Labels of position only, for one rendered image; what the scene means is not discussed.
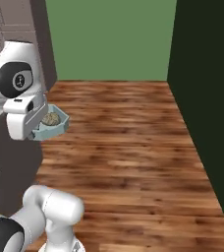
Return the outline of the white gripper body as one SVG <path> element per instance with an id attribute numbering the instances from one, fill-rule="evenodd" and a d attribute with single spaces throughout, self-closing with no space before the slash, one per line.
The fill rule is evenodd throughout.
<path id="1" fill-rule="evenodd" d="M 6 101 L 7 126 L 13 140 L 24 140 L 40 123 L 48 111 L 46 100 L 8 99 Z"/>

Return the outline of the light blue tupperware container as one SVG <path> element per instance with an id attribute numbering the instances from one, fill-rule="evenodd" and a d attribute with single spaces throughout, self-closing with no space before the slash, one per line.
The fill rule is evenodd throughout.
<path id="1" fill-rule="evenodd" d="M 39 125 L 32 131 L 31 138 L 34 141 L 44 141 L 46 139 L 64 134 L 69 127 L 70 116 L 67 115 L 58 106 L 56 106 L 55 104 L 49 104 L 48 112 L 56 113 L 59 116 L 59 123 L 54 126 L 47 126 L 40 122 Z"/>

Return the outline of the beige dumpling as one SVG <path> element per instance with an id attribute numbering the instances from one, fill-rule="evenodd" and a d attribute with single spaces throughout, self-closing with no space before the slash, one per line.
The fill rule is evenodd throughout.
<path id="1" fill-rule="evenodd" d="M 41 123 L 46 126 L 56 126 L 60 122 L 60 116 L 56 112 L 48 112 L 41 120 Z"/>

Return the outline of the grey-brown tall cabinet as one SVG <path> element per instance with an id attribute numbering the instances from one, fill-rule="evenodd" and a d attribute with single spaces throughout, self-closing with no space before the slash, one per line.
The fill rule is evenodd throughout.
<path id="1" fill-rule="evenodd" d="M 49 91 L 57 81 L 46 0 L 0 0 L 0 51 L 6 40 L 29 41 L 36 46 L 40 80 Z M 6 116 L 0 111 L 0 214 L 11 216 L 22 205 L 42 162 L 36 141 L 14 141 Z"/>

